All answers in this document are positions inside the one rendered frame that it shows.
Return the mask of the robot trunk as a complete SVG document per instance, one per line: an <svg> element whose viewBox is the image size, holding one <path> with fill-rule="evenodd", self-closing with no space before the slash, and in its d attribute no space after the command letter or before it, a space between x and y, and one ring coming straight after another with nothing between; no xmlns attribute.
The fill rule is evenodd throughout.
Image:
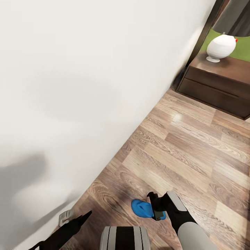
<svg viewBox="0 0 250 250"><path fill-rule="evenodd" d="M106 226L100 250L150 250L148 232L144 226Z"/></svg>

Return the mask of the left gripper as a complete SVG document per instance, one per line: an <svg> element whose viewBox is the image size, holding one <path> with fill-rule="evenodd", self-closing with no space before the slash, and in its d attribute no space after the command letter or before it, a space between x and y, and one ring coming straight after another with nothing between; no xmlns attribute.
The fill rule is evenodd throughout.
<svg viewBox="0 0 250 250"><path fill-rule="evenodd" d="M76 219L72 219L68 223L64 224L52 235L56 239L58 250L70 240L73 235L77 234L81 229L81 226L85 223L88 217L92 214L92 211L88 212L84 216L79 216Z"/></svg>

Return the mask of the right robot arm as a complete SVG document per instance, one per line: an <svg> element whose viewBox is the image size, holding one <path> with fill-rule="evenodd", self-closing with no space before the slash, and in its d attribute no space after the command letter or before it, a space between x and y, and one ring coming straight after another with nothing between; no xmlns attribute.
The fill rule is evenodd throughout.
<svg viewBox="0 0 250 250"><path fill-rule="evenodd" d="M160 221L164 211L177 233L183 250L220 250L196 223L175 192L167 191L163 197L150 192L147 197L150 197L154 214L151 218Z"/></svg>

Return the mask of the sandal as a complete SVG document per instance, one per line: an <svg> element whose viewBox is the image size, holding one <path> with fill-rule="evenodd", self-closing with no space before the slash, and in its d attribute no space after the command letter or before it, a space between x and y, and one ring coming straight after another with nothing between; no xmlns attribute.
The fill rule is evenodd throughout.
<svg viewBox="0 0 250 250"><path fill-rule="evenodd" d="M131 207L132 207L133 212L139 217L151 218L154 216L151 203L135 199L132 201ZM164 216L161 217L161 220L166 219L166 215L164 211L163 211L163 214Z"/></svg>

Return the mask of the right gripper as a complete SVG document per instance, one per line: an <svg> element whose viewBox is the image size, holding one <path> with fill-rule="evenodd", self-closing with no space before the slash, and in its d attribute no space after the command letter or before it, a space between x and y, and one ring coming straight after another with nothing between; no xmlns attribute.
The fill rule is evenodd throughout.
<svg viewBox="0 0 250 250"><path fill-rule="evenodd" d="M158 204L157 204L157 200L158 200L158 194L154 193L154 192L150 192L147 197L150 197L150 203L152 206L152 210L153 210L153 214L154 216L151 217L156 221L160 221L161 217L164 216L163 211L159 209Z"/></svg>

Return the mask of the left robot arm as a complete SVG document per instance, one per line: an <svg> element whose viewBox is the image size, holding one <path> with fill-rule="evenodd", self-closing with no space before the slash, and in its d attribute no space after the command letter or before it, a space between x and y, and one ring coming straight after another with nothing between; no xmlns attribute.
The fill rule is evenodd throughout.
<svg viewBox="0 0 250 250"><path fill-rule="evenodd" d="M79 216L71 221L67 218L73 216L74 210L68 210L59 215L58 226L59 229L55 231L45 241L37 243L34 247L28 250L35 250L39 246L39 250L59 250L66 242L70 240L73 235L77 234L81 229L81 226L85 223L88 217L92 214L92 211L88 212L84 216Z"/></svg>

